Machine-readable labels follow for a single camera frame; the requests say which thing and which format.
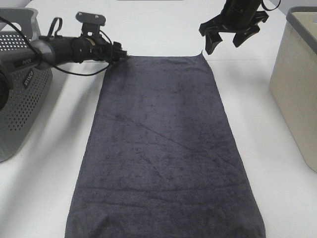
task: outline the cable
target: cable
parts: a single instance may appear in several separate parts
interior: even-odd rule
[[[111,39],[107,36],[107,34],[105,32],[103,32],[102,30],[99,30],[99,31],[109,40],[109,43],[111,44],[110,60],[111,60],[111,63],[112,63],[113,43],[112,43]]]
[[[33,53],[34,53],[41,61],[47,63],[47,64],[50,65],[51,67],[53,67],[53,68],[55,68],[55,69],[57,69],[57,70],[59,70],[59,71],[61,71],[61,72],[63,72],[63,73],[72,74],[72,75],[77,75],[77,76],[93,76],[93,75],[96,75],[96,74],[98,74],[98,73],[100,73],[100,72],[102,72],[102,71],[105,71],[105,70],[110,66],[110,63],[109,63],[106,67],[104,67],[104,68],[102,68],[102,69],[100,69],[100,70],[98,70],[98,71],[96,71],[96,72],[94,72],[94,73],[89,73],[89,74],[74,73],[74,72],[70,72],[70,71],[64,70],[64,69],[58,67],[57,65],[55,65],[55,64],[53,64],[53,63],[51,63],[51,62],[49,62],[48,60],[44,59],[44,58],[39,54],[39,52],[31,45],[30,41],[24,36],[24,34],[23,34],[15,25],[13,25],[10,21],[6,20],[5,18],[3,18],[3,17],[1,17],[1,16],[0,16],[0,20],[3,21],[4,23],[8,24],[10,27],[12,27],[12,28],[22,37],[22,39],[25,41],[26,45],[33,51]],[[111,43],[111,59],[112,59],[112,51],[113,51],[113,50],[112,50],[112,46],[113,46],[113,44],[112,44],[110,38],[109,38],[108,36],[106,36],[106,37],[107,37],[107,39],[108,39],[108,40],[110,41],[110,43]]]
[[[264,1],[261,2],[261,5],[265,11],[273,11],[275,9],[278,9],[278,7],[281,5],[281,2],[282,2],[282,0],[279,0],[277,6],[273,9],[268,9],[267,6],[264,4]]]

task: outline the black cable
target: black cable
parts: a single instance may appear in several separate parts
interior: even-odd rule
[[[282,2],[282,0],[279,0],[277,6],[275,8],[273,8],[273,9],[268,9],[267,6],[264,4],[264,1],[261,2],[261,5],[262,5],[262,7],[263,7],[263,9],[265,11],[273,11],[273,10],[277,9],[281,5],[281,2]]]
[[[3,17],[1,17],[1,16],[0,16],[0,20],[3,21],[4,23],[8,24],[10,27],[12,27],[12,28],[22,37],[22,39],[25,41],[26,45],[33,51],[33,53],[34,53],[41,61],[47,63],[47,64],[50,65],[51,67],[53,67],[53,68],[55,68],[55,69],[57,69],[57,70],[59,70],[59,71],[61,71],[61,72],[63,72],[63,73],[72,74],[72,75],[77,75],[77,76],[93,76],[93,75],[96,75],[96,74],[98,74],[98,73],[100,73],[100,72],[102,72],[102,71],[105,71],[105,70],[110,66],[110,63],[109,63],[106,67],[104,67],[104,68],[102,68],[102,69],[100,69],[100,70],[98,70],[98,71],[96,71],[96,72],[94,72],[94,73],[90,73],[90,74],[74,73],[74,72],[70,72],[70,71],[64,70],[64,69],[58,67],[57,65],[55,65],[55,64],[53,64],[53,63],[51,63],[51,62],[49,62],[48,60],[44,59],[44,58],[39,54],[39,52],[31,45],[31,43],[30,43],[29,40],[24,36],[24,34],[23,34],[15,25],[13,25],[10,21],[6,20],[5,18],[3,18]]]
[[[109,43],[111,44],[110,60],[111,60],[111,63],[112,63],[113,43],[112,43],[111,39],[107,36],[107,34],[105,32],[103,32],[102,30],[99,30],[99,31],[109,40]]]
[[[58,28],[57,28],[57,30],[55,31],[54,36],[56,37],[58,31],[61,30],[61,27],[62,27],[62,25],[63,25],[63,19],[60,18],[60,17],[55,17],[55,18],[53,19],[52,23],[51,23],[51,26],[50,26],[50,29],[49,29],[47,38],[50,38],[50,37],[52,36],[53,30],[54,30],[54,27],[55,27],[57,21],[58,21]]]

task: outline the black robotic arm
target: black robotic arm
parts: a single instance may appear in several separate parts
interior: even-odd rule
[[[210,55],[222,42],[219,32],[236,33],[236,47],[258,33],[258,24],[268,19],[265,11],[257,11],[261,4],[264,6],[263,0],[226,0],[220,15],[200,25],[199,32],[206,37],[206,52]]]
[[[0,21],[9,24],[24,39],[28,48],[13,51],[1,51],[0,56],[0,111],[6,105],[10,90],[13,90],[11,74],[22,69],[37,68],[57,68],[65,73],[90,76],[104,71],[107,67],[92,73],[78,74],[65,71],[58,65],[68,62],[82,63],[85,60],[106,61],[110,64],[119,61],[127,56],[127,52],[122,50],[119,42],[111,42],[108,36],[100,30],[104,26],[106,19],[102,15],[79,12],[76,19],[82,23],[82,33],[80,37],[63,37],[58,35],[62,27],[62,19],[55,18],[51,24],[47,36],[39,36],[38,40],[29,42],[23,33],[12,25],[11,22],[0,17]],[[52,35],[55,25],[59,22],[55,34]]]

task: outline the white wall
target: white wall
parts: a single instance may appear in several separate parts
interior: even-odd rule
[[[270,0],[277,5],[279,0]],[[288,10],[294,6],[317,6],[317,0],[282,0],[279,9],[286,15]]]

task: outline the white table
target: white table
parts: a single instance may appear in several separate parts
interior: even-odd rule
[[[205,46],[198,28],[225,0],[33,0],[42,34],[55,16],[61,34],[78,36],[78,11],[103,14],[105,31],[130,55],[194,56]],[[267,238],[317,237],[317,173],[304,162],[268,84],[285,15],[269,13],[261,32],[234,48],[232,34],[206,56],[262,213]],[[81,73],[102,63],[67,64]],[[88,78],[53,70],[54,81],[20,151],[0,163],[0,237],[62,238],[103,74]]]
[[[25,7],[31,0],[1,0],[0,7]]]

